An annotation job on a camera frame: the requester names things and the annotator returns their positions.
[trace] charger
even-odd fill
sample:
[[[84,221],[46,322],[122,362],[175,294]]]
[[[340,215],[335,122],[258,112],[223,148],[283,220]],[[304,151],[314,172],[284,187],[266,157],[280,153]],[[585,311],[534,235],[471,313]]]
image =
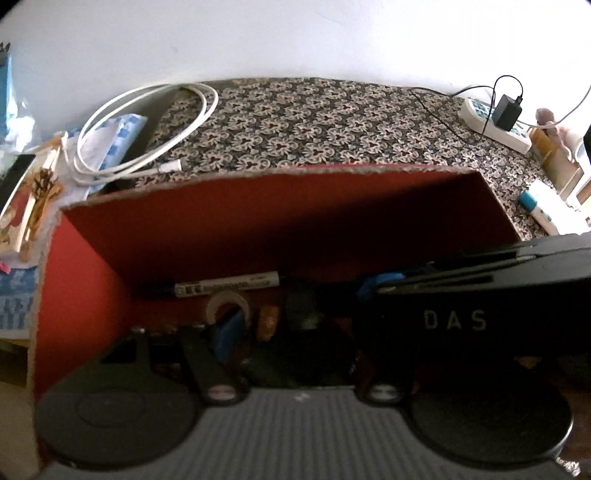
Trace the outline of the charger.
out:
[[[495,107],[495,111],[492,112],[492,122],[497,128],[505,130],[506,132],[511,131],[515,122],[521,115],[521,101],[522,96],[519,95],[515,100],[507,95],[503,95],[499,100],[498,105]]]

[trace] cardboard box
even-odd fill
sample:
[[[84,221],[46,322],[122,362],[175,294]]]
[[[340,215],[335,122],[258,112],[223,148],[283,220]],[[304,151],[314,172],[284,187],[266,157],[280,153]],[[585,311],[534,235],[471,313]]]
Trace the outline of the cardboard box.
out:
[[[137,298],[147,281],[347,280],[519,240],[482,176],[448,167],[204,175],[80,204],[57,223],[34,304],[36,399],[134,325],[203,321],[207,298]],[[256,308],[282,291],[247,295]]]

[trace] coiled white cable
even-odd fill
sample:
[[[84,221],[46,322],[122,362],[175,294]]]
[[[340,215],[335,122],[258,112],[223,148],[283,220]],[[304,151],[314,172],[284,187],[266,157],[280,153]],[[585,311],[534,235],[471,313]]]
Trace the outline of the coiled white cable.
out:
[[[106,120],[117,115],[121,110],[124,110],[125,108],[129,107],[135,102],[139,102],[140,100],[146,98],[149,95],[153,95],[164,90],[170,90],[179,87],[185,88],[196,93],[201,99],[202,103],[199,114],[185,130],[180,132],[176,137],[168,140],[159,147],[153,149],[152,151],[149,151],[133,160],[129,160],[115,167],[106,168],[104,170],[95,170],[94,168],[88,166],[88,164],[84,160],[84,155],[82,154],[82,147],[84,146],[86,140],[88,139],[89,135],[92,134],[92,132],[99,128]],[[120,100],[129,97],[130,95],[134,95],[145,90],[147,91],[125,102],[123,105],[115,108],[113,111],[110,111],[109,113],[103,115],[95,122],[95,119],[99,117],[101,114],[103,114],[104,111],[111,107],[111,105],[113,105],[114,103],[117,103]],[[212,103],[211,105],[209,105],[209,107],[207,107],[207,99],[205,97],[206,93],[210,93],[213,96]],[[162,154],[173,148],[179,142],[187,138],[196,129],[198,129],[201,125],[203,125],[203,123],[212,115],[212,113],[216,109],[218,100],[219,98],[217,95],[217,91],[215,91],[215,89],[211,88],[209,85],[205,85],[203,83],[166,83],[161,85],[139,87],[124,92],[121,95],[118,95],[112,100],[109,100],[107,103],[105,103],[86,121],[86,123],[82,127],[80,135],[78,136],[78,140],[76,143],[76,153],[73,156],[73,158],[70,158],[70,156],[67,153],[67,134],[63,135],[62,151],[64,152],[64,159],[66,161],[66,164],[71,169],[75,182],[78,185],[85,186],[102,185],[104,183],[109,183],[119,179],[133,179],[137,177],[142,177],[144,175],[166,173],[169,171],[179,171],[180,162],[178,160],[167,162],[163,165],[160,165],[158,168],[152,168],[150,170],[142,171],[138,170],[153,163],[158,157],[160,157]]]

